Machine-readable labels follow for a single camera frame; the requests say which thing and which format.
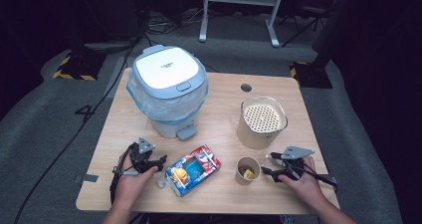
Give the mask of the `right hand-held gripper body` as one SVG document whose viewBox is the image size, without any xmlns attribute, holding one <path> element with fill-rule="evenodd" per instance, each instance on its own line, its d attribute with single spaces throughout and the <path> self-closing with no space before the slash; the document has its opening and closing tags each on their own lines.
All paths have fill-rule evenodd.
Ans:
<svg viewBox="0 0 422 224">
<path fill-rule="evenodd" d="M 290 179 L 299 180 L 305 170 L 303 158 L 314 153 L 312 149 L 288 146 L 281 154 L 282 166 L 285 168 L 287 176 Z"/>
</svg>

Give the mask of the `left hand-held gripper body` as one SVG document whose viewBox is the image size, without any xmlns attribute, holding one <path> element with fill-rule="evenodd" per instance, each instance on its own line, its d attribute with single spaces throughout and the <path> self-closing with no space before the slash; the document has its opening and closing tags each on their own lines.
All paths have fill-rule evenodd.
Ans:
<svg viewBox="0 0 422 224">
<path fill-rule="evenodd" d="M 132 166 L 139 173 L 144 173 L 149 168 L 156 166 L 155 161 L 150 161 L 155 145 L 140 137 L 138 142 L 133 144 L 133 151 L 130 154 Z"/>
</svg>

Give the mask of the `yellow food scraps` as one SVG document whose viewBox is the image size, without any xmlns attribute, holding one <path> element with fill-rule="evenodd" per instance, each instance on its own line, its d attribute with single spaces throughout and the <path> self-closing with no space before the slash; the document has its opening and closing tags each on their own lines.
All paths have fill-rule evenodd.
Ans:
<svg viewBox="0 0 422 224">
<path fill-rule="evenodd" d="M 253 180 L 256 177 L 254 170 L 248 165 L 241 165 L 238 171 L 241 177 L 246 180 Z"/>
</svg>

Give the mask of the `beige bucket with strainer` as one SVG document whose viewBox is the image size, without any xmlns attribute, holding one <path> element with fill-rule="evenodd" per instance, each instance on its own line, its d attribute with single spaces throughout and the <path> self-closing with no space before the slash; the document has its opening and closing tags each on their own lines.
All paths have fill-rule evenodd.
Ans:
<svg viewBox="0 0 422 224">
<path fill-rule="evenodd" d="M 268 148 L 287 126 L 287 115 L 276 99 L 254 97 L 242 101 L 237 135 L 245 146 Z"/>
</svg>

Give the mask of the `brown paper cup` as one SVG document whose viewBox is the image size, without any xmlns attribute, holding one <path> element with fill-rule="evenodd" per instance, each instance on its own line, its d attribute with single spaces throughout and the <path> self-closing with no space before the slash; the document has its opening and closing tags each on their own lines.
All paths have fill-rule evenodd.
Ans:
<svg viewBox="0 0 422 224">
<path fill-rule="evenodd" d="M 238 168 L 241 165 L 250 166 L 254 170 L 256 177 L 253 180 L 246 180 L 246 179 L 242 178 L 239 171 L 238 171 Z M 240 185 L 249 185 L 252 181 L 256 180 L 260 176 L 260 174 L 261 174 L 261 166 L 255 158 L 253 158 L 251 156 L 243 156 L 238 160 L 237 167 L 236 167 L 235 179 Z"/>
</svg>

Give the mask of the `colourful printed carton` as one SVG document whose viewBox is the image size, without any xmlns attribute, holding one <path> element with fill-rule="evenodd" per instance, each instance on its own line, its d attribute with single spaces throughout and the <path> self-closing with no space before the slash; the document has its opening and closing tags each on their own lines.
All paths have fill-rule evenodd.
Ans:
<svg viewBox="0 0 422 224">
<path fill-rule="evenodd" d="M 218 171 L 221 165 L 214 152 L 204 144 L 166 168 L 157 185 L 160 188 L 168 186 L 177 196 L 183 197 Z"/>
</svg>

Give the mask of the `white pedal trash bin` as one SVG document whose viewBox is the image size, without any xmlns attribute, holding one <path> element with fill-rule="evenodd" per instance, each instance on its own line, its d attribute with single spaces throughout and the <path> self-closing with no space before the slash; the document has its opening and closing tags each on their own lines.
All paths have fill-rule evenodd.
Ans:
<svg viewBox="0 0 422 224">
<path fill-rule="evenodd" d="M 155 45 L 145 49 L 135 59 L 131 68 L 138 70 L 148 86 L 154 89 L 165 89 L 194 77 L 200 67 L 204 68 L 202 63 L 182 48 Z M 148 119 L 160 135 L 187 140 L 197 132 L 196 122 L 199 111 L 187 120 L 177 123 L 157 121 L 149 117 Z"/>
</svg>

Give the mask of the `person's left hand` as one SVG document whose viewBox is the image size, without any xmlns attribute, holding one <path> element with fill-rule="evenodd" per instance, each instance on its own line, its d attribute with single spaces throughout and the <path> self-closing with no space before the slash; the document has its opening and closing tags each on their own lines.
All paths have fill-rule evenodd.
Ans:
<svg viewBox="0 0 422 224">
<path fill-rule="evenodd" d="M 114 199 L 122 196 L 135 196 L 138 199 L 154 174 L 145 171 L 137 175 L 122 175 L 117 183 Z"/>
</svg>

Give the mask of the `person's right hand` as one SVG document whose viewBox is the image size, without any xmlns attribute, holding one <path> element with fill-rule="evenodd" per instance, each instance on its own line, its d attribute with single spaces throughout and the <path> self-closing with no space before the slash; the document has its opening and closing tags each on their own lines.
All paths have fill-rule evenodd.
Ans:
<svg viewBox="0 0 422 224">
<path fill-rule="evenodd" d="M 283 174 L 279 175 L 278 178 L 310 208 L 317 209 L 326 202 L 318 181 L 310 174 L 304 173 L 299 180 L 292 180 Z"/>
</svg>

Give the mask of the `grey tape strip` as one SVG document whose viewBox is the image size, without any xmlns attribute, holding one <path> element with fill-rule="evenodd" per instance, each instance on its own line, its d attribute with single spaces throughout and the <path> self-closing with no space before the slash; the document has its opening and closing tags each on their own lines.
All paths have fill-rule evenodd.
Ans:
<svg viewBox="0 0 422 224">
<path fill-rule="evenodd" d="M 93 174 L 81 174 L 81 175 L 77 175 L 74 178 L 74 181 L 76 183 L 83 184 L 84 182 L 96 182 L 98 178 L 99 177 L 97 175 L 93 175 Z"/>
<path fill-rule="evenodd" d="M 329 174 L 320 174 L 320 180 L 326 184 L 334 185 L 337 184 L 337 181 L 334 177 L 331 177 Z"/>
</svg>

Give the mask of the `clear blue-edged bin liner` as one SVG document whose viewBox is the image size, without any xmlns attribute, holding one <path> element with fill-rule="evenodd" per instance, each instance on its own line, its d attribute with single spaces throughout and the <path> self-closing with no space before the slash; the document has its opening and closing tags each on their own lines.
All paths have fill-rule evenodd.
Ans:
<svg viewBox="0 0 422 224">
<path fill-rule="evenodd" d="M 177 123 L 187 120 L 201 109 L 208 96 L 209 84 L 203 67 L 194 77 L 165 89 L 148 86 L 138 70 L 131 69 L 126 89 L 147 117 Z"/>
</svg>

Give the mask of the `yellow-black striped stand base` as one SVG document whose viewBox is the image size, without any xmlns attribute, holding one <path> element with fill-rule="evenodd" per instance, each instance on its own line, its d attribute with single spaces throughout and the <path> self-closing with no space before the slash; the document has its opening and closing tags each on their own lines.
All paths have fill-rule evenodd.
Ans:
<svg viewBox="0 0 422 224">
<path fill-rule="evenodd" d="M 331 89 L 332 83 L 325 71 L 312 63 L 292 62 L 290 72 L 301 88 Z"/>
<path fill-rule="evenodd" d="M 106 54 L 93 53 L 83 57 L 69 52 L 53 74 L 53 78 L 96 81 L 105 59 Z"/>
</svg>

